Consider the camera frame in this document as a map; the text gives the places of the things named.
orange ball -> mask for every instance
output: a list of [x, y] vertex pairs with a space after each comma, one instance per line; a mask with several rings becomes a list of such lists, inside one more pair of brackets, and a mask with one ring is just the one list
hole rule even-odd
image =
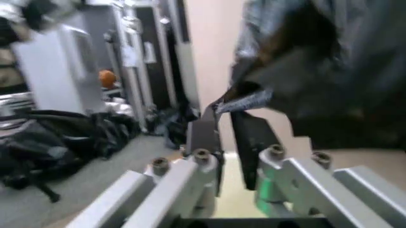
[[99, 80], [102, 84], [102, 87], [107, 89], [114, 88], [114, 82], [116, 81], [116, 76], [113, 72], [109, 70], [99, 71]]

beige wall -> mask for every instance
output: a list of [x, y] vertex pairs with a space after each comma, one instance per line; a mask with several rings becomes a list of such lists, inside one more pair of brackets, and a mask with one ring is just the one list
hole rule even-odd
[[[201, 110], [226, 91], [244, 0], [185, 0]], [[235, 150], [228, 115], [220, 121], [223, 147]]]

gray carpet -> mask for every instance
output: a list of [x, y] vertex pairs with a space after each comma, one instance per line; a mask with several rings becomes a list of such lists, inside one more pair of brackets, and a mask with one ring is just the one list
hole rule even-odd
[[50, 184], [62, 196], [55, 204], [33, 187], [21, 191], [0, 187], [0, 227], [41, 228], [54, 223], [82, 210], [126, 170], [142, 172], [153, 158], [172, 153], [164, 138], [140, 136], [112, 159], [94, 160], [68, 179]]

black plastic bag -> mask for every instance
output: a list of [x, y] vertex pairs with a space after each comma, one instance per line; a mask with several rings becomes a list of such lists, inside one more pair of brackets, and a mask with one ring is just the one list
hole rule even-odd
[[284, 112], [315, 149], [404, 149], [404, 9], [403, 0], [250, 1], [217, 113]]
[[0, 180], [4, 185], [14, 189], [36, 185], [52, 202], [60, 196], [44, 182], [69, 176], [86, 164], [37, 121], [25, 123], [20, 132], [2, 139], [0, 148]]
[[114, 113], [40, 110], [0, 117], [21, 118], [30, 120], [25, 128], [0, 142], [0, 180], [15, 189], [36, 185], [52, 202], [60, 196], [45, 182], [72, 175], [96, 157], [110, 158], [140, 132], [131, 117]]
[[90, 118], [95, 127], [95, 150], [105, 159], [123, 149], [141, 132], [138, 123], [124, 114], [96, 113]]

bolt head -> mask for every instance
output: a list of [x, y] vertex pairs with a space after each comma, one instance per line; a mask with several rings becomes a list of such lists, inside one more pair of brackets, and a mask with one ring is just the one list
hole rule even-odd
[[163, 176], [169, 170], [169, 161], [166, 158], [155, 158], [152, 161], [152, 170], [155, 175]]
[[279, 144], [271, 145], [268, 150], [270, 157], [273, 159], [282, 160], [285, 158], [285, 149]]
[[210, 151], [206, 149], [196, 149], [193, 151], [194, 160], [199, 165], [204, 165], [209, 161]]
[[326, 170], [328, 170], [331, 166], [331, 157], [326, 153], [314, 152], [311, 158]]

